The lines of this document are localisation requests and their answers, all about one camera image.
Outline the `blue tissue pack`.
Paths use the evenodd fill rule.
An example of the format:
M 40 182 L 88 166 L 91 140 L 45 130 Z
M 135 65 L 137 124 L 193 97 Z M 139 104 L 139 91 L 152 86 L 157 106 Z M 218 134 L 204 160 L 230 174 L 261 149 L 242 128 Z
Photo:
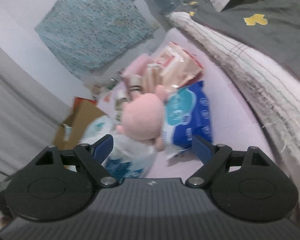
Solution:
M 191 149 L 195 135 L 213 141 L 209 100 L 203 88 L 202 80 L 179 88 L 165 104 L 161 140 L 168 160 Z

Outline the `pink plush doll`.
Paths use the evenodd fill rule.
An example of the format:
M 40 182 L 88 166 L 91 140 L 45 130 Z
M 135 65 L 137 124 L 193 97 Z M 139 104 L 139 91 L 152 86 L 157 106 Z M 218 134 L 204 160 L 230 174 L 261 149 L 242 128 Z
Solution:
M 165 101 L 168 94 L 164 86 L 158 85 L 154 93 L 130 93 L 132 100 L 122 105 L 121 124 L 116 130 L 138 141 L 152 141 L 154 147 L 162 151 L 162 122 L 165 114 Z

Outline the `pink wet wipes pack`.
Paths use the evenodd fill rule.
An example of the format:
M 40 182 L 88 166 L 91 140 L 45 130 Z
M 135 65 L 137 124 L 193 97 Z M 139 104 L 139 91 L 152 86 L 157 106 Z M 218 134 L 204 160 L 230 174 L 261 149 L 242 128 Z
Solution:
M 200 79 L 204 72 L 204 67 L 196 57 L 174 42 L 159 51 L 153 61 L 161 68 L 162 85 L 170 90 Z

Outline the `orange striped cloth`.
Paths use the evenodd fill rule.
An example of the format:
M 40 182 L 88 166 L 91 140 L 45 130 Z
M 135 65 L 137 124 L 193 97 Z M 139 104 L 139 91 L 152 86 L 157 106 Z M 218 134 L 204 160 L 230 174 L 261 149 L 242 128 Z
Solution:
M 147 64 L 142 76 L 142 88 L 144 93 L 154 93 L 157 85 L 162 84 L 161 65 L 157 63 Z

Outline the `brown cardboard box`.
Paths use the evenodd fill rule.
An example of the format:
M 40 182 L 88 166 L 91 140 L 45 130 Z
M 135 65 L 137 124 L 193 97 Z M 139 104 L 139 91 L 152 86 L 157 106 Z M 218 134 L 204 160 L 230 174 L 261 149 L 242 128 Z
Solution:
M 60 150 L 70 150 L 80 142 L 86 128 L 97 118 L 104 116 L 104 111 L 96 107 L 97 101 L 75 97 L 72 112 L 61 122 L 53 144 Z

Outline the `white plastic waste bag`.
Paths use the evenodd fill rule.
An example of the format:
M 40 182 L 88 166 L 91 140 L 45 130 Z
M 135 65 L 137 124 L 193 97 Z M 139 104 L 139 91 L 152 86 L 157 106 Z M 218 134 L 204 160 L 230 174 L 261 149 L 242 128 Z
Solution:
M 86 129 L 81 143 L 93 144 L 104 135 L 113 136 L 113 150 L 102 166 L 116 179 L 143 178 L 154 164 L 157 150 L 151 142 L 136 141 L 116 131 L 116 122 L 107 115 L 95 119 Z

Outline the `gold tea box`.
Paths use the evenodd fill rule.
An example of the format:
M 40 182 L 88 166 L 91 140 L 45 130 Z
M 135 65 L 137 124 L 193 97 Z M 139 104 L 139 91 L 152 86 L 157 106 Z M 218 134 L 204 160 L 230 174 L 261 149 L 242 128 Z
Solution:
M 123 113 L 123 105 L 126 102 L 130 101 L 130 97 L 126 90 L 122 89 L 119 90 L 114 102 L 115 108 L 115 121 L 120 124 L 122 120 L 122 113 Z

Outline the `grey curtain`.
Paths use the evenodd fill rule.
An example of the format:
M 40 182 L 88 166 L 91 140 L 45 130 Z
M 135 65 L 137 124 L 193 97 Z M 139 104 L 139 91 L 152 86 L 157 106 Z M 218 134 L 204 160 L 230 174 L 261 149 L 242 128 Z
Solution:
M 0 173 L 14 174 L 51 144 L 69 109 L 0 47 Z

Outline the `white striped blanket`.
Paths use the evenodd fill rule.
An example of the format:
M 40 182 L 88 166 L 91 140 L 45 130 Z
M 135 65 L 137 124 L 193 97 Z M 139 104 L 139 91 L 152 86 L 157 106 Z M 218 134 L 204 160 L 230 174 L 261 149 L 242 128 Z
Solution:
M 281 159 L 300 168 L 300 82 L 271 58 L 195 22 L 188 12 L 168 19 L 215 59 L 256 112 Z

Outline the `dark grey star quilt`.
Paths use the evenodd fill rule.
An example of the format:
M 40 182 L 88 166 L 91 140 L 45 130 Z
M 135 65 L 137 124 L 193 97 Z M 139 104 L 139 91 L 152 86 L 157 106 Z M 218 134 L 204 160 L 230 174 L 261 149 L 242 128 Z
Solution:
M 300 0 L 231 0 L 217 12 L 209 0 L 177 11 L 270 57 L 300 81 Z

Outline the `floral blue wall cloth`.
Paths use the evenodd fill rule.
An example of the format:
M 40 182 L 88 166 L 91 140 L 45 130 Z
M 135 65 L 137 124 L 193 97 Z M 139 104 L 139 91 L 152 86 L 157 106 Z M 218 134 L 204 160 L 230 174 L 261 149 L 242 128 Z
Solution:
M 57 0 L 35 30 L 57 60 L 81 78 L 148 38 L 135 0 Z

